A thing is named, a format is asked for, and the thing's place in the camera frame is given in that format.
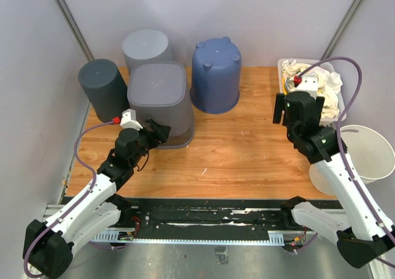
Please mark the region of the dark grey cylindrical bin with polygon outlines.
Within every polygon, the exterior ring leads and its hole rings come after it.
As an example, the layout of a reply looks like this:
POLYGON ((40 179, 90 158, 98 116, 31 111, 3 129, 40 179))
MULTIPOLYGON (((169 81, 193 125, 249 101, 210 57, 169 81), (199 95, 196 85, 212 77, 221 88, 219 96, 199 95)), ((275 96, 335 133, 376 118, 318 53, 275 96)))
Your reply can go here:
POLYGON ((78 73, 78 81, 101 122, 120 117, 129 108, 127 85, 111 60, 86 63, 78 73))

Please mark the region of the light grey round bin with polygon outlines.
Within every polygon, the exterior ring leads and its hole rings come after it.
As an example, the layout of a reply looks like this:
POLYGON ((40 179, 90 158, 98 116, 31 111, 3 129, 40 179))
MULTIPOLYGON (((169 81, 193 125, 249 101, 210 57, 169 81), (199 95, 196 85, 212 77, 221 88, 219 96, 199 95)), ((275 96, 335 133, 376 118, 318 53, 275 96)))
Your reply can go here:
POLYGON ((153 61, 173 61, 168 36, 147 28, 130 33, 122 43, 128 73, 140 64, 153 61))

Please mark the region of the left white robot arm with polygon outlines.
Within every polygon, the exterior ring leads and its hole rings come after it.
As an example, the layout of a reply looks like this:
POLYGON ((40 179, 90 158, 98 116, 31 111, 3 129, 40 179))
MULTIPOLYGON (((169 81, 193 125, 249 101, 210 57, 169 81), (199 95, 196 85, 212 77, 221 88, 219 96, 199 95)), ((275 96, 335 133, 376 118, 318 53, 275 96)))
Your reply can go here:
POLYGON ((106 160, 95 170, 92 179, 63 208, 41 222, 34 219, 26 228, 23 244, 23 270, 29 278, 59 278, 74 256, 98 233, 116 224, 127 226, 132 211, 117 191, 140 171, 138 162, 168 140, 170 126, 152 119, 143 127, 118 117, 109 125, 122 128, 106 160))

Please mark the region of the blue plastic bucket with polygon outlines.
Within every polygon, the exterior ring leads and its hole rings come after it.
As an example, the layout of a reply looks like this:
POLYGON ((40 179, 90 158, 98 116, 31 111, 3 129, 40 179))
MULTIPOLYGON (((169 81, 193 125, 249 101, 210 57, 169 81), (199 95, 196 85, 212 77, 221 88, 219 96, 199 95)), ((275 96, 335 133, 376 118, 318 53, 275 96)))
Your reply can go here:
POLYGON ((208 114, 228 112, 238 103, 242 56, 230 37, 200 41, 192 57, 190 96, 208 114))

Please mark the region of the white round bin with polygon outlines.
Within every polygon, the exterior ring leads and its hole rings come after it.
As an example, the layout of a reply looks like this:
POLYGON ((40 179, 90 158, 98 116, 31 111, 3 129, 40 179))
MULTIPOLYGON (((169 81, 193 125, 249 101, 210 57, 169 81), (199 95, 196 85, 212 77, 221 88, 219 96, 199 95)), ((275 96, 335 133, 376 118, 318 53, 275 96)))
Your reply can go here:
POLYGON ((394 149, 383 135, 365 126, 346 125, 341 127, 341 138, 357 173, 374 197, 382 186, 391 186, 394 149))

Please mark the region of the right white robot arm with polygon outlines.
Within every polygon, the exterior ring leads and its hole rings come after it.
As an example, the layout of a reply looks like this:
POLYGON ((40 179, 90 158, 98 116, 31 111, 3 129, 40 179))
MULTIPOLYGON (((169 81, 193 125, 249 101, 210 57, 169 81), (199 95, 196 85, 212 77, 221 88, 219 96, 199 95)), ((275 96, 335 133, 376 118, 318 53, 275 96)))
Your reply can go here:
POLYGON ((358 176, 339 133, 320 125, 323 98, 305 91, 278 93, 274 123, 325 177, 344 217, 331 215, 296 196, 280 207, 280 223, 288 229, 305 226, 336 245, 343 259, 357 269, 394 248, 394 223, 380 209, 358 176))

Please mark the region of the grey mesh square bin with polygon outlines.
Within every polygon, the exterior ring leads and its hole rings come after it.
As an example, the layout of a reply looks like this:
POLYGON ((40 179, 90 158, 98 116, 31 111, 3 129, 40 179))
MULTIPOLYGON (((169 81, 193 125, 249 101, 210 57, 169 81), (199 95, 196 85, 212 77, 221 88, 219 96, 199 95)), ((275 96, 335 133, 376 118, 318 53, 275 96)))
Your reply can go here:
POLYGON ((127 98, 142 125, 153 119, 171 128, 162 149, 183 148, 194 136, 194 112, 185 68, 178 62, 149 62, 130 73, 127 98))

